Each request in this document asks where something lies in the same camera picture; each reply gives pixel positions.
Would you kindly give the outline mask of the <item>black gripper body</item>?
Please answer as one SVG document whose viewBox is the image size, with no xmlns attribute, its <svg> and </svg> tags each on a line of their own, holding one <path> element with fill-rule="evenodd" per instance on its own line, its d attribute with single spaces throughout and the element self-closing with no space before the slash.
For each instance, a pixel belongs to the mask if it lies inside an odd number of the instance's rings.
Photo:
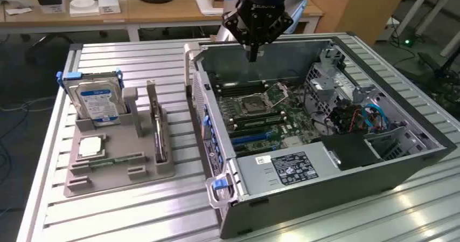
<svg viewBox="0 0 460 242">
<path fill-rule="evenodd" d="M 289 28 L 285 0 L 239 0 L 245 45 L 251 49 L 274 42 Z"/>
</svg>

